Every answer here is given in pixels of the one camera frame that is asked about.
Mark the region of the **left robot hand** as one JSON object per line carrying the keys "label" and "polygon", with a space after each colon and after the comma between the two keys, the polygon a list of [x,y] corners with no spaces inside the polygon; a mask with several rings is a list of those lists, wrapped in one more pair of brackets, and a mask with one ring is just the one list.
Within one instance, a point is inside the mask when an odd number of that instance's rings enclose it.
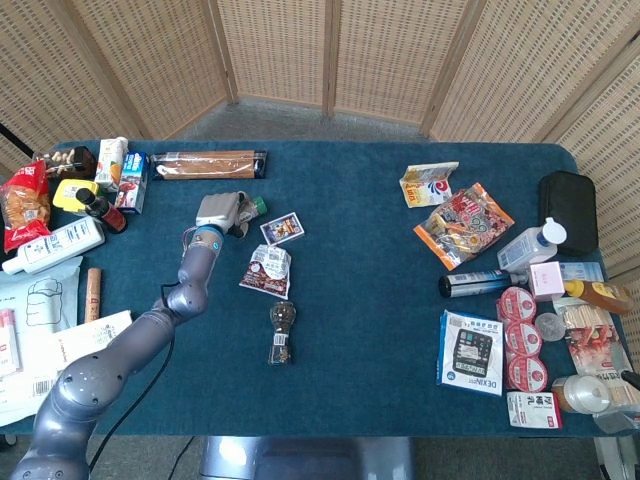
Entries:
{"label": "left robot hand", "polygon": [[241,223],[241,207],[245,203],[244,192],[205,195],[196,214],[197,227],[213,226],[223,234],[244,238],[248,233],[248,223]]}

